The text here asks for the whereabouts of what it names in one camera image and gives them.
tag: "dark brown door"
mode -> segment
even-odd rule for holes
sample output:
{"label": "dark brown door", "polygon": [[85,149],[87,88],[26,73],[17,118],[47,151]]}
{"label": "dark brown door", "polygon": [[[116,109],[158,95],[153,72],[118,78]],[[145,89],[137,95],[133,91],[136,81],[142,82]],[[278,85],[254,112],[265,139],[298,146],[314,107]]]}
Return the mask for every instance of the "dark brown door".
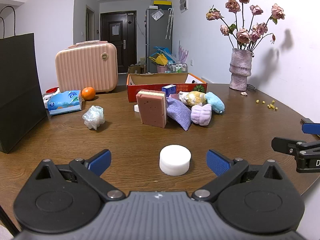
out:
{"label": "dark brown door", "polygon": [[117,48],[118,73],[137,63],[135,11],[101,14],[101,40]]}

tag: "red bowl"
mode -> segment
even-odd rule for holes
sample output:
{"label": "red bowl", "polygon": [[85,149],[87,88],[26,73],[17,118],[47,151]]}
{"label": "red bowl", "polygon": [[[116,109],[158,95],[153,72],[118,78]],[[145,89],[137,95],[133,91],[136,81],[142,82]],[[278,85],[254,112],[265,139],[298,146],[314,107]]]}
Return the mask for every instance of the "red bowl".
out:
{"label": "red bowl", "polygon": [[50,88],[46,91],[46,93],[55,93],[58,90],[59,87],[57,88]]}

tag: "orange fruit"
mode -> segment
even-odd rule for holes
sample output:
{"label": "orange fruit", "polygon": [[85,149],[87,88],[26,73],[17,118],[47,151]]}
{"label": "orange fruit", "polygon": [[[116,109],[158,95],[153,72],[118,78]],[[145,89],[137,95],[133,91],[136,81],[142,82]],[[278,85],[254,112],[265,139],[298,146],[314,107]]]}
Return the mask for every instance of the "orange fruit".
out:
{"label": "orange fruit", "polygon": [[96,96],[96,91],[92,87],[86,87],[82,90],[81,96],[84,100],[92,100]]}

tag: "door handle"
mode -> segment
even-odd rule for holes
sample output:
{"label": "door handle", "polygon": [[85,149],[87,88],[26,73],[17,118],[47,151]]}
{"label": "door handle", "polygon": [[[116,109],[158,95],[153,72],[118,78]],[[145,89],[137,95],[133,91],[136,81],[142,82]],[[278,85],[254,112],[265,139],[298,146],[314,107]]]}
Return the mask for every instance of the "door handle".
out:
{"label": "door handle", "polygon": [[121,44],[123,44],[123,49],[125,49],[126,48],[126,40],[123,40],[123,43],[121,43]]}

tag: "bouquet of dried roses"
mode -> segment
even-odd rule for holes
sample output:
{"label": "bouquet of dried roses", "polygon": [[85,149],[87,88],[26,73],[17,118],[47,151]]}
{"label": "bouquet of dried roses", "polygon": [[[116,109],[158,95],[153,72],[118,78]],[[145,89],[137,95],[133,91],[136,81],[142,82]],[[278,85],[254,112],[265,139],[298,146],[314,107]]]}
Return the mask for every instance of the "bouquet of dried roses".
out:
{"label": "bouquet of dried roses", "polygon": [[237,48],[238,49],[245,49],[248,51],[253,52],[253,50],[259,45],[259,43],[262,41],[262,39],[268,35],[272,34],[272,43],[275,42],[276,37],[273,33],[266,34],[268,32],[268,22],[269,20],[272,20],[275,24],[277,24],[277,21],[279,19],[284,19],[284,11],[283,9],[278,6],[276,3],[272,6],[271,9],[271,16],[268,18],[267,23],[260,23],[252,26],[253,18],[255,15],[260,15],[263,13],[263,10],[258,5],[251,5],[250,10],[252,12],[252,20],[249,29],[244,28],[244,4],[249,3],[250,0],[239,0],[239,2],[242,4],[242,28],[238,28],[238,21],[237,21],[237,12],[240,12],[240,5],[236,0],[229,0],[226,3],[226,8],[229,10],[229,12],[232,12],[236,16],[235,23],[231,24],[230,26],[227,25],[227,23],[224,21],[223,17],[220,14],[220,11],[218,11],[216,8],[212,6],[212,8],[209,10],[209,12],[206,14],[207,20],[217,20],[221,19],[226,25],[220,26],[220,31],[223,35],[228,36],[230,39],[230,42],[233,46],[233,43],[230,38],[230,34],[237,40]]}

